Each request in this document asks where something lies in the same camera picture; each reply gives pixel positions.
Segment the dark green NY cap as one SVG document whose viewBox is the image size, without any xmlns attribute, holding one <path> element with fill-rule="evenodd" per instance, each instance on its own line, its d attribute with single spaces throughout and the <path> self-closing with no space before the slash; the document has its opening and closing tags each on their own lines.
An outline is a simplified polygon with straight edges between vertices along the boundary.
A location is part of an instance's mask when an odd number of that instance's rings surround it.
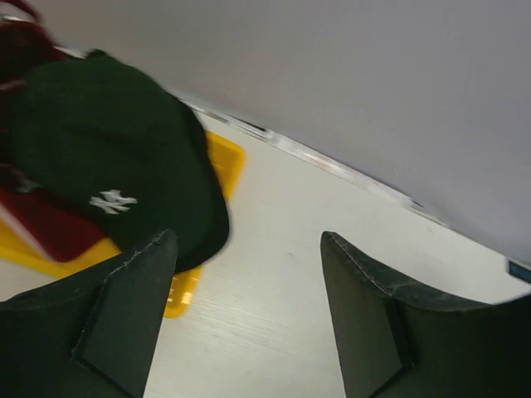
<svg viewBox="0 0 531 398">
<path fill-rule="evenodd" d="M 201 248 L 215 207 L 192 136 L 205 130 L 149 75 L 103 51 L 38 66 L 9 127 L 23 174 L 119 249 L 167 229 L 178 257 Z"/>
</svg>

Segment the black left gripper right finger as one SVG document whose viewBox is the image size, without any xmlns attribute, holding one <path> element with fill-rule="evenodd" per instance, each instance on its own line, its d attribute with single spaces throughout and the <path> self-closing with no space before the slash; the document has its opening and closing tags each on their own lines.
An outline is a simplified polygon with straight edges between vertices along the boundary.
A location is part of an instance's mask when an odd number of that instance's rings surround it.
<svg viewBox="0 0 531 398">
<path fill-rule="evenodd" d="M 529 396 L 529 296 L 449 294 L 330 231 L 320 253 L 347 396 Z"/>
</svg>

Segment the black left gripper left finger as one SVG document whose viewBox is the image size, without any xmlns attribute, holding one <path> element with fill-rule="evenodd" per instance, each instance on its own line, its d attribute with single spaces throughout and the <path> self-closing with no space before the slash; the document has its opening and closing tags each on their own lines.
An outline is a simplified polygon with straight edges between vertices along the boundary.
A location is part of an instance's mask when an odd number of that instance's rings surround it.
<svg viewBox="0 0 531 398">
<path fill-rule="evenodd" d="M 144 395 L 178 241 L 132 250 L 1 303 L 3 397 Z"/>
</svg>

